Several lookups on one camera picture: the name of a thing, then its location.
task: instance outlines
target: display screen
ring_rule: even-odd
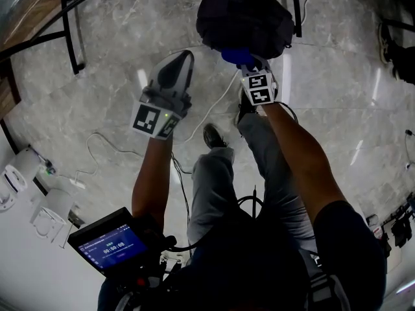
[[[108,268],[147,250],[128,225],[122,225],[105,235],[78,247],[90,262]]]

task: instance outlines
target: black bag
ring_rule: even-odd
[[[291,44],[294,22],[276,0],[202,0],[196,29],[212,49],[248,47],[268,60]]]

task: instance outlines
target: gray pants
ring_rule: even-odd
[[[292,174],[267,120],[246,114],[238,129],[254,154],[265,180],[262,220],[283,222],[302,249],[316,251],[313,227],[292,183]],[[200,156],[193,168],[193,205],[187,236],[191,244],[200,240],[237,198],[233,189],[233,149],[213,148]]]

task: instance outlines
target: person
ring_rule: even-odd
[[[201,238],[203,242],[190,264],[174,276],[174,287],[181,294],[168,301],[168,307],[305,310],[310,278],[300,251],[308,250],[317,252],[325,273],[340,282],[350,306],[344,310],[379,309],[386,264],[377,240],[346,201],[316,139],[278,103],[263,109],[267,117],[258,115],[242,92],[237,127],[265,179],[257,220],[237,206],[233,149],[214,125],[204,127],[210,151],[193,169],[187,231],[190,243]],[[133,216],[151,214],[161,230],[171,152],[172,137],[150,139],[132,194]],[[113,310],[106,308],[110,302],[104,302],[113,298],[105,285],[99,310]],[[318,310],[338,310],[332,306]]]
[[[415,57],[415,47],[403,48],[391,37],[389,28],[381,23],[378,30],[381,61],[384,64],[392,62],[394,67],[392,74],[396,80],[404,80],[406,83],[415,84],[412,61]]]

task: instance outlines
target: floor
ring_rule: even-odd
[[[59,174],[93,171],[86,149],[93,132],[105,135],[121,150],[145,153],[148,139],[129,130],[132,99],[140,86],[137,70],[149,74],[170,52],[190,48],[195,71],[190,87],[193,107],[178,126],[174,154],[186,170],[206,153],[201,130],[190,136],[209,107],[227,88],[233,65],[201,44],[195,29],[201,0],[88,0],[78,9],[87,67],[73,76],[64,39],[21,52],[12,62],[23,102],[6,118],[12,134],[23,146],[30,143],[49,158]],[[281,1],[293,12],[292,0]],[[323,146],[340,188],[368,216],[386,218],[414,187],[415,171],[408,161],[404,131],[413,128],[414,88],[393,79],[390,66],[379,61],[379,15],[407,17],[394,0],[310,0],[303,38],[272,68],[284,101],[295,109],[302,126]],[[413,45],[415,34],[394,32],[400,44]],[[213,109],[208,121],[216,123],[236,149],[235,190],[251,194],[263,181],[243,139],[233,126],[237,112],[235,83]],[[48,187],[68,191],[79,215],[91,223],[110,212],[130,208],[132,187],[141,160],[116,154],[98,137],[91,151],[99,162],[95,176],[80,175],[86,190],[64,178],[42,175]],[[415,143],[409,140],[415,156]],[[191,198],[192,181],[184,177]],[[185,243],[184,198],[171,183],[165,232]]]

